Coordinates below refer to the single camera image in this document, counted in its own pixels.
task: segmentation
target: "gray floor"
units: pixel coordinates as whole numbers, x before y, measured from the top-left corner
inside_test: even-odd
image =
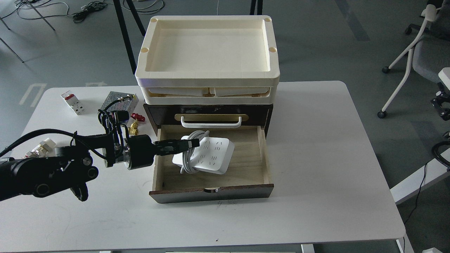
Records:
[[[0,0],[1,16],[14,9],[12,2]],[[90,1],[66,2],[73,13]],[[425,4],[425,0],[264,1],[263,13],[271,16],[274,23],[280,81],[345,82],[390,187],[429,161],[431,146],[448,130],[448,123],[437,116],[429,103],[437,91],[436,85],[414,72],[388,109],[388,117],[381,120],[376,116],[402,79],[405,59],[388,75],[381,68],[389,65],[412,41],[414,33],[406,36],[403,31],[409,23],[422,22],[418,15]],[[220,0],[218,13],[243,15],[248,13],[249,6],[250,0]],[[166,7],[158,14],[215,15],[216,8],[216,0],[166,0]],[[43,14],[55,11],[61,12],[62,8],[42,10]],[[23,15],[34,14],[23,12]],[[145,26],[150,17],[141,16]],[[143,38],[129,12],[125,18],[137,55]],[[20,63],[0,45],[2,146],[22,133],[34,110],[34,99],[40,97],[42,84],[44,90],[98,83],[136,85],[113,6],[80,24],[74,24],[69,17],[48,20],[55,32],[43,20],[23,20],[16,15],[5,18],[11,31],[0,24],[0,37],[25,60]],[[24,96],[33,84],[38,85]],[[447,178],[421,194],[418,208],[406,225],[415,252],[431,247],[450,252],[449,186]],[[414,199],[398,206],[403,219],[413,207]],[[324,253],[398,252],[393,241],[317,244],[315,249]],[[254,251],[264,251],[264,247]]]

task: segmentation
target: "wooden drawer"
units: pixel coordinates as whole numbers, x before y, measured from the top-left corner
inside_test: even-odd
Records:
[[[157,139],[180,139],[194,130],[162,125]],[[158,203],[268,198],[274,185],[270,179],[264,128],[241,126],[202,130],[209,130],[211,137],[228,138],[234,143],[227,172],[223,175],[208,172],[180,174],[180,167],[172,163],[173,155],[157,156],[150,196]]]

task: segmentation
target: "drawer handle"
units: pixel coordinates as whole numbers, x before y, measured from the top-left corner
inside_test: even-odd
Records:
[[[181,116],[181,125],[186,128],[238,128],[241,124],[241,116],[239,116],[237,123],[186,123],[185,117]]]
[[[216,193],[219,192],[219,188],[204,188],[203,191],[207,193]]]

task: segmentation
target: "white connector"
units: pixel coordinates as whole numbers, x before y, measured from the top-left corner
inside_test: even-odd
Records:
[[[37,145],[31,151],[28,151],[25,157],[45,157],[48,152],[52,151],[55,148],[55,146],[56,143],[52,139],[47,138],[41,141],[39,145]]]
[[[225,174],[234,151],[234,143],[227,138],[204,137],[200,146],[195,148],[190,158],[190,165],[197,171]],[[176,154],[172,162],[183,166],[183,155]]]

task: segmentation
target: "white power strip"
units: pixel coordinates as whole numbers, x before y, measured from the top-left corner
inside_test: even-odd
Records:
[[[227,138],[204,137],[192,152],[190,164],[198,171],[222,175],[228,169],[233,151],[234,143]],[[181,167],[183,155],[174,155],[172,162]]]

